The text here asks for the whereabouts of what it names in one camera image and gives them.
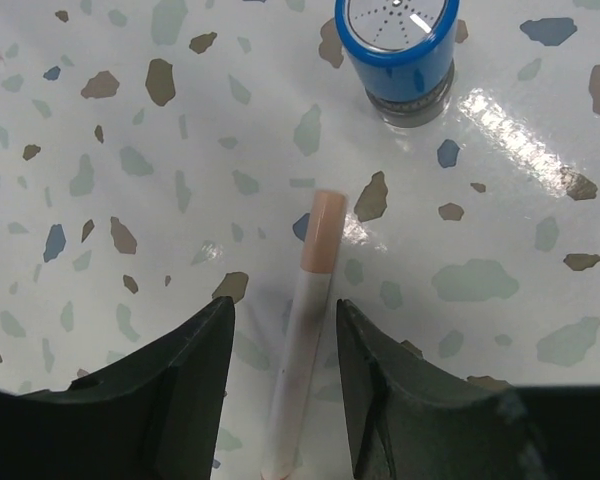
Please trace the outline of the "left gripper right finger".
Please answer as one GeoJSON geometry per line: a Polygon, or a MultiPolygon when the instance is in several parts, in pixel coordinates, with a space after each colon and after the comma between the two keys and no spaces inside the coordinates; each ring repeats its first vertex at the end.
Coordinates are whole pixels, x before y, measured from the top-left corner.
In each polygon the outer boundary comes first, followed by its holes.
{"type": "Polygon", "coordinates": [[[600,386],[475,384],[336,306],[357,479],[600,479],[600,386]]]}

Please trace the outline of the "peach capped white marker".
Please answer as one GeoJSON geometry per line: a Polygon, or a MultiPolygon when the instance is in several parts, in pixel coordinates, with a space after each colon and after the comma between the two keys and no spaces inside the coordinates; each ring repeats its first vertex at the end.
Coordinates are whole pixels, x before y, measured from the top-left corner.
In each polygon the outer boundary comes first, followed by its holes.
{"type": "Polygon", "coordinates": [[[287,479],[294,470],[331,277],[341,243],[347,198],[317,190],[267,425],[262,479],[287,479]]]}

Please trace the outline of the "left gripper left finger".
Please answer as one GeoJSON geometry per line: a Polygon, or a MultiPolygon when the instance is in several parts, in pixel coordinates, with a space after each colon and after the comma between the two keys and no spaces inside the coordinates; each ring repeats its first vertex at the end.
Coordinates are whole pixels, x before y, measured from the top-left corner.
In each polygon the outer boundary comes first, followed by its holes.
{"type": "Polygon", "coordinates": [[[231,298],[64,391],[0,391],[0,479],[208,479],[233,347],[231,298]]]}

